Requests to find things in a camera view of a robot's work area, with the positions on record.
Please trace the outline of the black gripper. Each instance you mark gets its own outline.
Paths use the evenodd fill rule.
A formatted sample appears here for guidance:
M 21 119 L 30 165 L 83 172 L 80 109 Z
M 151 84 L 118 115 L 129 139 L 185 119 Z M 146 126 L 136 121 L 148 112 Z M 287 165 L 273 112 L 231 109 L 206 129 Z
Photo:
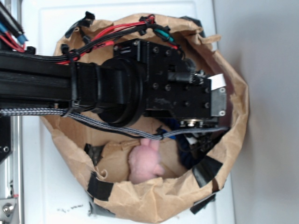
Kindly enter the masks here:
M 227 93 L 222 74 L 209 76 L 196 70 L 178 50 L 133 39 L 116 44 L 114 58 L 127 60 L 143 81 L 142 115 L 176 119 L 184 126 L 216 124 L 226 115 Z

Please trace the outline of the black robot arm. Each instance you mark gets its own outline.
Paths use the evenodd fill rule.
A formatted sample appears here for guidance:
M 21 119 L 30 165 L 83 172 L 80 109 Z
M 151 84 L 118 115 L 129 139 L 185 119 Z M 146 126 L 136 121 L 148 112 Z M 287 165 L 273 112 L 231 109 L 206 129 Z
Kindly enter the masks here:
M 190 125 L 224 116 L 227 94 L 175 49 L 134 39 L 116 44 L 102 65 L 1 52 L 0 107 L 90 111 L 114 127 L 131 126 L 141 116 Z

